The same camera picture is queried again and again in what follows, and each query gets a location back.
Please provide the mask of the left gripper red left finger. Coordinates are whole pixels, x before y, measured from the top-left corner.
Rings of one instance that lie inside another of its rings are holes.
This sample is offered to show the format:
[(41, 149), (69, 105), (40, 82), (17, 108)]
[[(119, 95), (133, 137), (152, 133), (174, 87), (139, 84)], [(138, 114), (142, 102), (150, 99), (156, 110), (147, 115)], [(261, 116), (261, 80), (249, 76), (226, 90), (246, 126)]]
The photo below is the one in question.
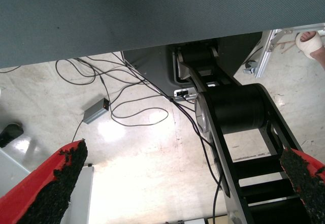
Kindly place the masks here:
[(60, 223), (87, 155), (83, 139), (53, 153), (1, 197), (1, 223)]

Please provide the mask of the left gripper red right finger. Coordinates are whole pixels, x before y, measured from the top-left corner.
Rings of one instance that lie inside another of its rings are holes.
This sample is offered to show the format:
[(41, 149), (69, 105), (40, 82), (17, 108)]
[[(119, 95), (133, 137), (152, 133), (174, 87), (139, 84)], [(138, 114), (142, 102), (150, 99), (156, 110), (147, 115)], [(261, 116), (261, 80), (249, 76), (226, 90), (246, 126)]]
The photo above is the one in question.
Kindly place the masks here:
[(293, 148), (284, 149), (280, 163), (311, 223), (324, 223), (324, 163)]

